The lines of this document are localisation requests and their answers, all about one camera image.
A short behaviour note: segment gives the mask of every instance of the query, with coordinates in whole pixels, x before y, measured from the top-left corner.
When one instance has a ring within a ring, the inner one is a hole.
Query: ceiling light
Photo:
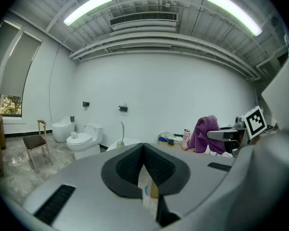
[[[246,14],[239,6],[230,0],[208,0],[217,6],[227,10],[234,17],[240,20],[247,28],[255,35],[258,36],[262,33],[260,27]]]
[[[72,14],[70,14],[63,22],[69,26],[87,12],[110,1],[112,0],[89,0],[85,4],[81,5],[78,9],[76,9]]]

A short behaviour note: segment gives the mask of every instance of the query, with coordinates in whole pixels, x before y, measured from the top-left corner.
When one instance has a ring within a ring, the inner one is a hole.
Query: toilet lid
[[[53,124],[53,127],[54,128],[65,128],[70,124],[71,124],[71,122],[57,122],[57,123]]]
[[[82,145],[90,142],[92,140],[92,136],[87,133],[78,133],[78,138],[73,139],[71,136],[67,138],[66,142],[69,145]]]

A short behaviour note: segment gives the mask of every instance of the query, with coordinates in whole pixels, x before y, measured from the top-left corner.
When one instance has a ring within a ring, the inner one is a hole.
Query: white toilet
[[[69,149],[74,152],[75,159],[91,156],[100,153],[100,145],[103,139],[103,128],[96,123],[86,125],[84,133],[78,133],[77,138],[71,136],[66,143]]]
[[[65,142],[66,139],[71,136],[71,132],[75,129],[74,122],[71,122],[69,116],[63,117],[60,122],[52,125],[53,138],[57,142]]]

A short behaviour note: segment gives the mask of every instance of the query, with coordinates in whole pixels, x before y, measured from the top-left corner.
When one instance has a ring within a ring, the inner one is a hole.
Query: toiletries
[[[187,148],[187,142],[189,141],[190,136],[191,136],[191,131],[188,129],[184,129],[182,148]]]
[[[71,132],[71,137],[72,137],[72,139],[77,139],[78,135],[76,132]]]

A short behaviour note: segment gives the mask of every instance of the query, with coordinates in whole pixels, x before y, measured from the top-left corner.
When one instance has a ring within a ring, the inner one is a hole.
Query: black vent grille
[[[117,17],[110,20],[110,25],[115,25],[119,23],[129,22],[129,21],[139,21],[139,20],[150,20],[150,19],[158,19],[158,20],[177,20],[176,13],[137,13],[137,14],[128,14],[126,16]]]
[[[61,185],[42,207],[38,209],[34,216],[46,224],[51,225],[75,189],[76,188],[72,186]]]

